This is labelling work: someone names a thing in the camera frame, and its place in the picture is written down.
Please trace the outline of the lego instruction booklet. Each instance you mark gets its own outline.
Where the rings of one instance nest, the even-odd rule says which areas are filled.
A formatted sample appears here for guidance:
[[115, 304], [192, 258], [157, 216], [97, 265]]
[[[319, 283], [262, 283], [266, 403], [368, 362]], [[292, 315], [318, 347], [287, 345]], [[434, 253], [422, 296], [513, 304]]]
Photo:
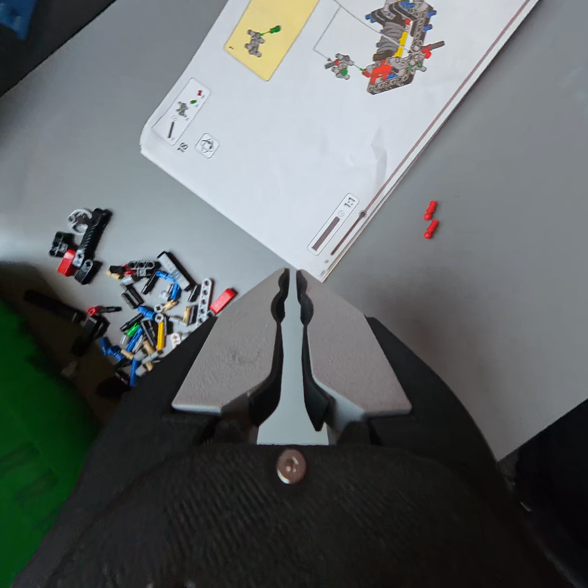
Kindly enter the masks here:
[[324, 281], [537, 1], [227, 1], [144, 157]]

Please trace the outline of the pile of lego pieces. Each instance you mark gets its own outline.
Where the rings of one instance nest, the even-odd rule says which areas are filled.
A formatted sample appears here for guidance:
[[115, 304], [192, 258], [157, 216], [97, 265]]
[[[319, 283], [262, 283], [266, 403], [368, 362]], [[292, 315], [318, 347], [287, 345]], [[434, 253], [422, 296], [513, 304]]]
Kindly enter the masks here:
[[124, 306], [92, 305], [81, 310], [36, 290], [26, 290], [23, 298], [80, 328], [70, 349], [72, 360], [62, 372], [65, 377], [74, 376], [79, 360], [92, 346], [112, 363], [114, 375], [96, 391], [109, 400], [119, 400], [188, 334], [215, 318], [238, 295], [228, 288], [211, 300], [213, 280], [195, 281], [166, 251], [154, 258], [111, 265], [106, 274], [119, 285]]

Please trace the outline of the green plastic bin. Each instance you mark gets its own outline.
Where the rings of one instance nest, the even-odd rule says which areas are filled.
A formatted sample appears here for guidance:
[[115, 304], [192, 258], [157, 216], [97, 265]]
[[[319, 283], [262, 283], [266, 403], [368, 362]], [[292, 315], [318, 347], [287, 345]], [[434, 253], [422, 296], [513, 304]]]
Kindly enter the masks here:
[[1, 301], [1, 587], [57, 521], [99, 424], [23, 317]]

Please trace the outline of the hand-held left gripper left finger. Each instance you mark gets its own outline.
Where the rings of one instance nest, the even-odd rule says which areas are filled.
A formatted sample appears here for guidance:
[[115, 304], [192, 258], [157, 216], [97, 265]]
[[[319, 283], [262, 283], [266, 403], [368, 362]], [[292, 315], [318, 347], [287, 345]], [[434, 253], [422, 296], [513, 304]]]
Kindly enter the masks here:
[[220, 313], [172, 401], [175, 410], [239, 420], [253, 429], [274, 413], [289, 278], [289, 269], [275, 271]]

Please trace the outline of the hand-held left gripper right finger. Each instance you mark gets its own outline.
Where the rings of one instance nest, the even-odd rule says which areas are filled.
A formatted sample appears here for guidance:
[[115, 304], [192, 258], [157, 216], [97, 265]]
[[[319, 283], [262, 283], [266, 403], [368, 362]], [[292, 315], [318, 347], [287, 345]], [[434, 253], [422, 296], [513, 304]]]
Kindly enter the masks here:
[[296, 272], [303, 325], [306, 412], [316, 431], [408, 415], [401, 383], [365, 315], [304, 270]]

